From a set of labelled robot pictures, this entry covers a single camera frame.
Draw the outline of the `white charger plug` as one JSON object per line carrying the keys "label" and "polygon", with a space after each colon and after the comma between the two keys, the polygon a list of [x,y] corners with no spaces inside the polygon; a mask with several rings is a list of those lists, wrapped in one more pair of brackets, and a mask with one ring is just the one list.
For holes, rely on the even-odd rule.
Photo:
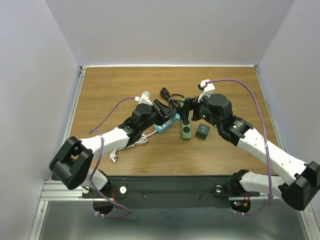
{"label": "white charger plug", "polygon": [[172,117],[170,120],[168,120],[166,123],[165,123],[165,126],[171,126],[173,125],[174,123],[176,122],[176,118],[175,117]]}

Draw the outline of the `blue usb socket strip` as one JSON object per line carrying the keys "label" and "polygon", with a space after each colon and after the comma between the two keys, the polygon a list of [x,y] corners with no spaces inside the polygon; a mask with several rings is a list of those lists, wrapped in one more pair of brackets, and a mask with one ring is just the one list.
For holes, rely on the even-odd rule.
{"label": "blue usb socket strip", "polygon": [[[180,115],[178,114],[178,113],[176,113],[176,115],[175,116],[173,116],[173,118],[176,118],[176,122],[178,122],[179,120],[180,120]],[[155,131],[157,132],[157,133],[159,133],[159,134],[163,134],[166,130],[168,130],[171,126],[166,126],[165,125],[165,123],[163,124],[163,125],[154,125],[154,129],[155,129]]]}

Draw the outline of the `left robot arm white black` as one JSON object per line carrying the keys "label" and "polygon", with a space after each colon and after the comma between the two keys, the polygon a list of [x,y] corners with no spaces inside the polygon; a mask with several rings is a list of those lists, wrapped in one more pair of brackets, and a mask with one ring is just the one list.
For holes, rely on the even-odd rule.
{"label": "left robot arm white black", "polygon": [[106,174],[97,168],[91,169],[92,161],[101,160],[103,154],[115,149],[135,144],[146,129],[153,125],[162,126],[176,113],[176,109],[157,99],[152,104],[139,103],[132,115],[111,131],[101,133],[95,128],[97,135],[94,137],[69,137],[49,164],[49,169],[69,190],[81,186],[106,197],[111,193],[111,184]]}

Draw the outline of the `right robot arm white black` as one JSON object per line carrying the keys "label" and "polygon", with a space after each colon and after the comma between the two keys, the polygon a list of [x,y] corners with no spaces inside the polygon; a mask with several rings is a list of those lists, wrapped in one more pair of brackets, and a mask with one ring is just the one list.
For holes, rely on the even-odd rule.
{"label": "right robot arm white black", "polygon": [[231,192],[266,193],[282,198],[295,210],[303,211],[320,190],[320,165],[293,157],[265,139],[249,122],[233,114],[232,103],[223,94],[186,98],[178,113],[182,120],[192,111],[193,121],[204,120],[227,142],[245,150],[267,165],[276,176],[240,170],[230,182]]}

